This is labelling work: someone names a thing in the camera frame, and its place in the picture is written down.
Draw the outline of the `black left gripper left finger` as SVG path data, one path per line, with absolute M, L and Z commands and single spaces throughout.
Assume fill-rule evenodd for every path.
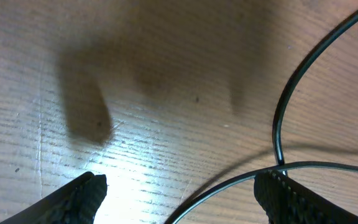
M 106 175 L 85 172 L 1 224 L 93 224 L 107 189 Z

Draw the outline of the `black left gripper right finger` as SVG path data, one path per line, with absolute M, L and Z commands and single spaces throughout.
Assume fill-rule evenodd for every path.
M 254 196 L 273 224 L 358 224 L 358 216 L 338 207 L 279 171 L 257 174 Z

